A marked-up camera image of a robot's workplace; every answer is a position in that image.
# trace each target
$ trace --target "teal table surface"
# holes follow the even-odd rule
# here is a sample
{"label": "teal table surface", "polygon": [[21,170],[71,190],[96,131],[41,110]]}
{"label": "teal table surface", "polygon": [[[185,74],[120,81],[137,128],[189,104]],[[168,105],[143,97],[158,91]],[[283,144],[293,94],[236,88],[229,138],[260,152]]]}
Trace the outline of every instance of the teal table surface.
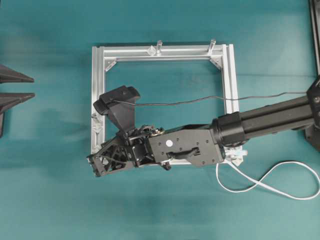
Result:
{"label": "teal table surface", "polygon": [[[307,0],[2,0],[0,63],[35,79],[0,92],[35,93],[9,110],[0,139],[0,238],[130,240],[318,240],[320,197],[291,200],[259,187],[223,190],[215,167],[133,169],[95,178],[90,153],[92,46],[114,43],[234,44],[240,97],[305,91],[316,67]],[[220,72],[208,61],[119,63],[107,89],[134,86],[139,103],[221,95]],[[294,98],[249,99],[250,110]],[[165,129],[210,123],[223,102],[140,107],[136,125]],[[116,132],[107,124],[108,137]],[[258,179],[279,161],[320,173],[320,154],[301,131],[250,140],[240,166]],[[228,166],[230,188],[250,183]],[[297,196],[314,193],[313,176],[282,166],[265,182]]]}

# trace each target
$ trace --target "aluminum frame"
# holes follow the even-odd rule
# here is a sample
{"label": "aluminum frame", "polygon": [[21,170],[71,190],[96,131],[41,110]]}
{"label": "aluminum frame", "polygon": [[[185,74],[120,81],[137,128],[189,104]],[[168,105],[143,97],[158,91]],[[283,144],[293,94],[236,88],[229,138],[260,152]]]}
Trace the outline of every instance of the aluminum frame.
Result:
{"label": "aluminum frame", "polygon": [[[92,47],[92,89],[91,89],[91,153],[101,149],[106,141],[106,118],[97,113],[93,103],[106,91],[107,72],[120,62],[148,61],[210,61],[222,75],[223,96],[238,98],[234,46],[217,45],[214,39],[209,45],[163,45],[159,40],[155,46],[100,46]],[[237,100],[224,101],[224,112],[239,111]],[[228,156],[237,165],[243,161],[242,147],[226,148]],[[186,160],[173,159],[172,165],[190,164]]]}

